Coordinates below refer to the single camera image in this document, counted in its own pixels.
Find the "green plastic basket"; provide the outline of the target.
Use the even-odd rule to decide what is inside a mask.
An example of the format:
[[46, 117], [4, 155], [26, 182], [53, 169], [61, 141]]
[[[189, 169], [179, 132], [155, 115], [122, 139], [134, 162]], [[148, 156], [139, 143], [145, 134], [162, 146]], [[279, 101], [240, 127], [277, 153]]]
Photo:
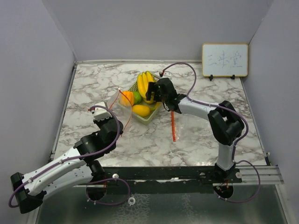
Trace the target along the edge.
[[148, 84], [157, 82], [160, 78], [150, 71], [140, 73], [134, 84], [127, 90], [121, 91], [117, 103], [132, 112], [132, 116], [144, 125], [148, 125], [163, 107], [153, 97], [146, 99]]

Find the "orange bell pepper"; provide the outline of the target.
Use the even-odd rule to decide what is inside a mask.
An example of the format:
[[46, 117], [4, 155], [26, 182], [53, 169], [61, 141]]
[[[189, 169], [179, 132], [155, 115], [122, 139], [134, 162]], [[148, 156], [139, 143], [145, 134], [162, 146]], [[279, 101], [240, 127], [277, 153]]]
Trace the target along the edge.
[[121, 92], [121, 97], [119, 100], [120, 104], [123, 106], [133, 106], [135, 103], [135, 97], [133, 92], [131, 91], [123, 91]]

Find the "green lime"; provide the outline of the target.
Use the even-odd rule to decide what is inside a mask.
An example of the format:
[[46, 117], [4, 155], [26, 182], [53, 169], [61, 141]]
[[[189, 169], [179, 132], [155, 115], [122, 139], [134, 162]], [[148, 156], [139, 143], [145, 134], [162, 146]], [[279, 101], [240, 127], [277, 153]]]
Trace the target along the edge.
[[138, 105], [142, 102], [142, 96], [138, 91], [133, 91], [134, 95], [134, 105]]

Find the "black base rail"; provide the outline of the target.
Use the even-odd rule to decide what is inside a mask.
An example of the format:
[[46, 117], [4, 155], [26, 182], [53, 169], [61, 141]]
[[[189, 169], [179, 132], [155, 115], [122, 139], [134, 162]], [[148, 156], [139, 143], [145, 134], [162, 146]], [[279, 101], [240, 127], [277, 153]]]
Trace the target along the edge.
[[127, 191], [120, 181], [109, 181], [114, 174], [125, 180], [133, 194], [213, 193], [214, 184], [241, 183], [240, 170], [221, 171], [216, 166], [182, 167], [102, 167], [93, 177], [104, 180], [107, 193]]

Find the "clear zip bag red zipper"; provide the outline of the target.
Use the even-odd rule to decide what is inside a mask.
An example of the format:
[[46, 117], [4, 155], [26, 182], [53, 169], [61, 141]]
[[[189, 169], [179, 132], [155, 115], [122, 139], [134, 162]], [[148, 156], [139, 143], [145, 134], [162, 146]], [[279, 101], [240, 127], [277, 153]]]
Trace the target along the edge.
[[118, 88], [118, 90], [109, 97], [107, 106], [115, 113], [117, 119], [123, 124], [123, 136], [130, 130], [133, 112], [131, 106], [126, 107], [120, 104], [119, 100], [121, 92], [120, 88]]

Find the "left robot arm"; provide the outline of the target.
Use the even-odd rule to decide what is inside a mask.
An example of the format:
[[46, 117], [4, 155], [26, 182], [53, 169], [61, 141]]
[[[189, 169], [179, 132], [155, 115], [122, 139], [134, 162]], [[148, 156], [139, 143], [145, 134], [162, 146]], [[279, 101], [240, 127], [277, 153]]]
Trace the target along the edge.
[[30, 173], [13, 174], [9, 207], [19, 208], [25, 214], [62, 190], [104, 180], [107, 175], [98, 159], [116, 148], [123, 124], [112, 117], [94, 123], [98, 131], [82, 137], [57, 159]]

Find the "small whiteboard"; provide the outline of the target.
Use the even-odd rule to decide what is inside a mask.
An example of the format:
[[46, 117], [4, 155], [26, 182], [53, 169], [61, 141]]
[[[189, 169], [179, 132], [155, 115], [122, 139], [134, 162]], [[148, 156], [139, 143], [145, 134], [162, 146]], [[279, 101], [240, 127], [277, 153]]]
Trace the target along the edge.
[[205, 43], [202, 45], [202, 75], [205, 77], [246, 77], [249, 46], [246, 43]]

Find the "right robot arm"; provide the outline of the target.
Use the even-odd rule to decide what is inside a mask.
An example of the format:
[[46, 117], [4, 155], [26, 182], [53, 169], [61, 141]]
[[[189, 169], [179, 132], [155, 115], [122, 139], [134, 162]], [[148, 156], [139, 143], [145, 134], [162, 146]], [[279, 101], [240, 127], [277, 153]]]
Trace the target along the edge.
[[244, 122], [228, 101], [218, 105], [191, 100], [185, 94], [178, 94], [169, 78], [157, 82], [149, 82], [146, 99], [153, 97], [154, 101], [162, 102], [169, 111], [179, 114], [189, 114], [209, 121], [212, 133], [219, 143], [215, 179], [226, 182], [231, 178], [230, 169], [234, 163], [234, 144], [241, 136]]

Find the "yellow banana bunch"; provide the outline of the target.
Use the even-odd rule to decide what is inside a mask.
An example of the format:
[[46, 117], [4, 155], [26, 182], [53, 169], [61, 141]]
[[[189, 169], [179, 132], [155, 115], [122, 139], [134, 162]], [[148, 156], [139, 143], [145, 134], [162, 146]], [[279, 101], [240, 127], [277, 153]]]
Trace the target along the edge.
[[149, 71], [143, 72], [142, 74], [138, 75], [138, 77], [137, 77], [138, 91], [139, 91], [141, 97], [143, 98], [143, 100], [147, 104], [152, 104], [154, 102], [153, 97], [151, 97], [151, 100], [146, 99], [146, 92], [148, 90], [149, 82], [156, 82], [152, 73], [150, 73]]

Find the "yellow mango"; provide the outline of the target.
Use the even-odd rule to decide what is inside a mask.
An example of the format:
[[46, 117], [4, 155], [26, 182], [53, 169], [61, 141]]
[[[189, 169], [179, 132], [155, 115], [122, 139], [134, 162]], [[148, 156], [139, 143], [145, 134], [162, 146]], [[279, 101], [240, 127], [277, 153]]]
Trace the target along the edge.
[[134, 105], [132, 107], [132, 112], [144, 118], [150, 115], [151, 109], [145, 105]]

